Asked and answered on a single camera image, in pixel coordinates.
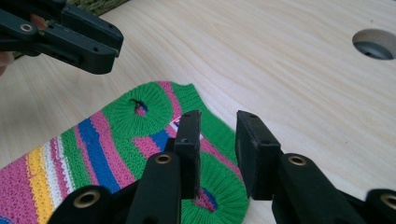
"blue stripe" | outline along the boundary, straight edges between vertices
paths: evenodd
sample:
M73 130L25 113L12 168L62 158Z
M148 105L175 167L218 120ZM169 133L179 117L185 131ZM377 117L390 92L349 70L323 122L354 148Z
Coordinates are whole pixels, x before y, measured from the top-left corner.
M79 133L82 141L87 147L93 171L101 186L108 188L111 192L120 189L117 180L108 166L106 156L99 142L99 133L94 129L89 119L84 119L79 125Z
M155 133L155 134L151 135L150 137L154 141L155 145L157 145L157 147L160 148L160 151L163 152L165 150L166 141L169 138L169 135L166 132L166 130L162 130L158 133Z
M209 201L213 204L213 208L216 210L218 210L218 203L216 202L215 197L213 197L213 195L205 188L202 188L204 190L204 194L207 196L207 198L209 199Z
M11 220L9 220L6 217L2 217L0 216L0 224L12 224L13 222L11 222Z

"sock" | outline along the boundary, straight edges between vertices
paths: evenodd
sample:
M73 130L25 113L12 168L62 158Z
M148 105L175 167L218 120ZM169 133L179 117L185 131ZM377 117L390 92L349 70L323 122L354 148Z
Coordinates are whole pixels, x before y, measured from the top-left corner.
M0 223L47 223L74 190L112 193L139 179L146 160L175 137L179 117L201 116L200 198L182 201L182 223L241 223L248 198L234 154L235 134L193 85L150 82L0 170Z
M119 7L127 1L128 0L67 0L67 3L88 11L95 16L99 16L115 7Z

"knitted texture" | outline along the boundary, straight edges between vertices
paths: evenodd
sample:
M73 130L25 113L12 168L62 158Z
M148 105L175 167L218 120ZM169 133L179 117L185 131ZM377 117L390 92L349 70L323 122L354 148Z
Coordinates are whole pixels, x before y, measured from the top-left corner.
M248 208L235 135L192 85L150 82L0 170L0 224L47 223L74 190L116 192L141 178L146 160L176 137L183 113L201 116L201 188L182 202L182 223L241 223Z
M91 12L91 14L95 16L99 16L127 1L128 0L67 0L67 3Z

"wood grain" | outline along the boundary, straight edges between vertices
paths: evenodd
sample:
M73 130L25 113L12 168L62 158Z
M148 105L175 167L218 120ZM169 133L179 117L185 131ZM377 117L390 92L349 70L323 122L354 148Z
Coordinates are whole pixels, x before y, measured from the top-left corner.
M237 110L257 114L349 194L396 189L396 61L352 44L363 29L396 34L395 11L389 0L130 1L102 16L125 36L112 73L41 55L0 77L0 167L124 92L171 80L194 84L233 128ZM252 202L245 223L274 223L270 207Z

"green fabric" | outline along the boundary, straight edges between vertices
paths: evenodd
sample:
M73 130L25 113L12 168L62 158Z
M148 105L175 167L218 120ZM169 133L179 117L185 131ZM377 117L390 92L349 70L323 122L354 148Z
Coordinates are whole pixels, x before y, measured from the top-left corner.
M64 132L61 135L61 139L64 144L64 155L66 158L70 158L68 164L69 172L71 176L73 176L73 187L79 189L86 185L90 185L92 182L84 166L81 150L78 149L74 129L71 128Z
M95 16L99 16L127 1L128 0L68 0L67 3L91 12Z
M184 200L182 223L241 223L248 209L247 195L241 190L245 188L243 183L208 153L201 152L201 166L201 186L216 195L220 208L210 212L196 206L193 200Z
M146 166L146 159L139 153L137 147L131 144L131 139L120 137L117 133L113 133L113 138L120 139L114 143L116 149L134 177L140 179L144 171L142 167Z
M201 123L204 137L217 148L221 154L237 164L235 153L230 148L234 148L235 135L233 130L224 124L224 122L214 116L202 102L200 95L192 84L187 86L172 84L175 94L178 96L183 113L193 109L199 109L202 112Z
M144 103L150 110L145 116L134 111ZM157 84L142 85L123 94L113 104L103 109L111 129L126 138L140 137L158 132L169 123L173 110L163 89Z

